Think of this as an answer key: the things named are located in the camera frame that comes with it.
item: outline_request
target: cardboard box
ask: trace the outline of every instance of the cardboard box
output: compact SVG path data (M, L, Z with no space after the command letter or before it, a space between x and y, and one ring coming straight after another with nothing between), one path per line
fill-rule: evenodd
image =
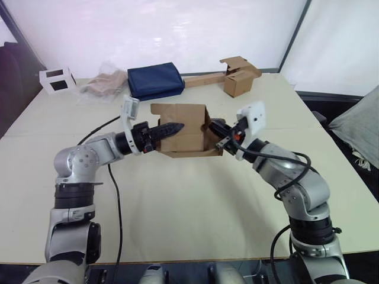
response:
M184 87L191 88L215 83L223 83L225 74L222 72L184 78Z
M237 71L225 78L224 91L232 97L249 92L253 84L254 75L250 71Z
M227 64L226 76L240 70L252 72L254 74L254 78L261 77L262 75L262 72L257 67L240 56L221 59L220 62Z
M254 78L262 75L258 68L240 56L221 59L220 62L227 63L224 91L232 97L249 92Z
M158 151L173 158L221 156L216 149L218 138L209 129L211 119L205 105L151 104L152 114L160 115L160 124L184 123L184 128L173 137L160 142Z

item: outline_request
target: white wall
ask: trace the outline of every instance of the white wall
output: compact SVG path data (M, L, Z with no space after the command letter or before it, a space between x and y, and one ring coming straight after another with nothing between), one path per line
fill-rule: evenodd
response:
M76 77L104 60L124 69L173 61L181 73L224 70L241 55L279 67L305 0L5 0L41 61Z
M0 46L3 46L6 41L16 43L14 36L0 17Z
M297 91L365 95L379 84L379 1L312 1L282 74Z

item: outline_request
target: table surface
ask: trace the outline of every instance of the table surface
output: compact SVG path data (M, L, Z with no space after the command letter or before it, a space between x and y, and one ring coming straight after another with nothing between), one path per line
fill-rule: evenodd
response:
M122 96L109 105L77 105L69 92L41 91L0 140L1 263L42 263L53 206L55 154L119 113ZM141 102L136 122L156 125L150 104L206 104L211 117L229 124L252 101L266 105L267 128L261 138L308 154L331 190L329 205L344 253L378 249L377 201L302 100L279 74L263 74L237 98L221 85L186 89L180 96ZM122 131L120 122L103 133ZM122 262L245 259L269 256L274 235L288 224L281 202L251 165L222 157L172 159L158 152L127 156L113 164L123 213ZM99 263L115 262L118 220L115 190L106 167L97 179L94 221L101 224ZM288 256L288 234L276 256Z

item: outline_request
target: small cardboard box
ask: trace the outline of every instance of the small cardboard box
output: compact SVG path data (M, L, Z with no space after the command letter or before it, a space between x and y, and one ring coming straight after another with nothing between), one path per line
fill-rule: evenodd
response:
M240 56L221 59L220 62L227 64L226 76L240 70L247 70L252 72L254 74L254 78L261 77L262 75L262 72L257 67Z
M262 75L258 68L240 56L221 59L220 62L227 63L224 91L232 97L249 92L254 78Z
M250 71L241 70L225 78L224 91L232 97L249 92L253 84L254 75Z
M152 114L160 115L159 124L167 122L184 123L176 135L163 139L158 150L169 157L221 156L216 149L218 138L210 129L207 108L194 104L151 104Z

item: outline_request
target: gray cushion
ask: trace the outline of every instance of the gray cushion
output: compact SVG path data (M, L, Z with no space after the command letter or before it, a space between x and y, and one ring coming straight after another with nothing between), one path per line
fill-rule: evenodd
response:
M379 168L379 86L335 118L329 128Z

